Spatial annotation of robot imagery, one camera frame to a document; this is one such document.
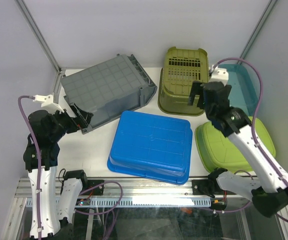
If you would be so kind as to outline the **olive slotted basket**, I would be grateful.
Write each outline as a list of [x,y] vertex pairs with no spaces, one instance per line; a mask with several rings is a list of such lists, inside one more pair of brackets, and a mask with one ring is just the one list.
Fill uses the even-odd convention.
[[160,73],[157,102],[160,110],[171,115],[203,114],[202,109],[189,106],[188,100],[192,83],[207,83],[208,73],[208,54],[204,49],[169,48]]

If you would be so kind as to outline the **teal translucent container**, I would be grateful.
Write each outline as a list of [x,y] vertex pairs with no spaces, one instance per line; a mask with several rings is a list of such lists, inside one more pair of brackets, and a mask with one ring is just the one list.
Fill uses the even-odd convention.
[[248,116],[253,116],[258,96],[249,75],[243,65],[239,64],[220,64],[228,72],[228,84],[232,86],[229,94],[230,105],[242,109]]

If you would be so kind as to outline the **grey plastic crate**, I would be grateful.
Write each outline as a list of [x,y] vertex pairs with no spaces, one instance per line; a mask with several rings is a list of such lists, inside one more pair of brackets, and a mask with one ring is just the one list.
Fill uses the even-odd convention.
[[147,105],[157,91],[136,57],[125,54],[65,76],[61,85],[68,105],[93,113],[83,134]]

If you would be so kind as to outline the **lime green basin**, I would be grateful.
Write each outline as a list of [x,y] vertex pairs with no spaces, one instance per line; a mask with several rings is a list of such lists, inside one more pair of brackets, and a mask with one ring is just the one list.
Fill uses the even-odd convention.
[[215,168],[225,168],[231,172],[253,170],[238,148],[211,122],[198,126],[194,135],[201,162],[209,173]]

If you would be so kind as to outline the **blue plastic tub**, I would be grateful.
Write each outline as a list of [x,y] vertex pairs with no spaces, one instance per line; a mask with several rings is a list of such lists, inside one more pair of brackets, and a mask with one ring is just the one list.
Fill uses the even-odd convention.
[[188,120],[136,111],[119,119],[110,171],[183,185],[189,179],[193,131]]

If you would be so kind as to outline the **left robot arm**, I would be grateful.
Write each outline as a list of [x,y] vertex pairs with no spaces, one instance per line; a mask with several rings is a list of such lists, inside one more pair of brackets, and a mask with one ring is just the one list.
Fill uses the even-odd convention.
[[79,122],[66,110],[37,110],[24,120],[29,129],[23,154],[32,191],[31,240],[72,240],[73,214],[78,196],[87,192],[89,182],[84,170],[67,171],[56,201],[59,140],[80,130]]

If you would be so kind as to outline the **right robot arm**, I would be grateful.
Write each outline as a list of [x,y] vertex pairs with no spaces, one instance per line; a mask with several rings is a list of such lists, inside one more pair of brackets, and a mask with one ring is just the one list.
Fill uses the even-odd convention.
[[235,193],[252,202],[262,216],[271,218],[288,205],[288,173],[256,133],[256,119],[249,118],[241,108],[230,105],[231,89],[231,85],[220,81],[194,81],[188,105],[193,105],[195,96],[199,96],[197,107],[203,109],[212,126],[238,148],[257,179],[245,178],[217,167],[198,189],[211,198],[221,191]]

